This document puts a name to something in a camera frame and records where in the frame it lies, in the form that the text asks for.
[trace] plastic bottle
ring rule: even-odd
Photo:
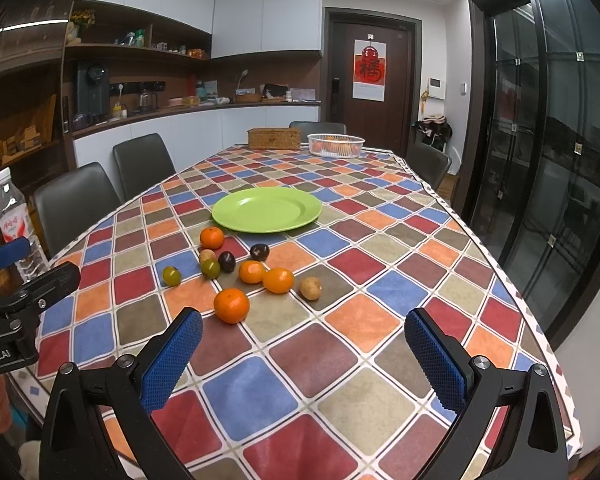
[[[33,230],[27,202],[24,195],[11,182],[9,168],[0,171],[0,229],[6,242],[20,236],[29,240],[31,245],[29,256],[16,263],[16,268],[25,283],[48,271],[49,262]]]

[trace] sliding glass door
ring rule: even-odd
[[[600,250],[600,15],[589,0],[530,0],[493,27],[496,99],[472,227],[546,331]],[[506,27],[515,69],[503,68]]]

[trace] metal screw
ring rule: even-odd
[[[116,363],[120,368],[129,368],[134,363],[134,357],[129,354],[124,354],[118,358]]]
[[[544,377],[547,374],[546,366],[541,364],[535,364],[532,366],[533,371],[541,377]]]
[[[480,370],[486,370],[491,366],[491,361],[489,361],[484,355],[478,355],[478,357],[474,357],[474,364],[480,368]]]
[[[70,374],[73,370],[74,370],[74,364],[67,362],[67,363],[64,363],[58,371],[62,375],[67,375],[67,374]]]

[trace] white plastic basket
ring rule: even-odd
[[[318,156],[353,158],[360,156],[365,139],[339,134],[311,134],[309,152]]]

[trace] black leather chair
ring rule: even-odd
[[[113,147],[125,200],[141,194],[176,173],[162,137],[149,134]]]
[[[121,205],[99,162],[45,184],[33,194],[33,200],[52,256]]]
[[[451,158],[448,155],[421,142],[416,142],[408,148],[405,161],[433,190],[438,189],[451,166]]]
[[[347,127],[341,123],[316,123],[313,121],[294,121],[290,128],[300,128],[300,142],[309,142],[309,134],[346,135]]]

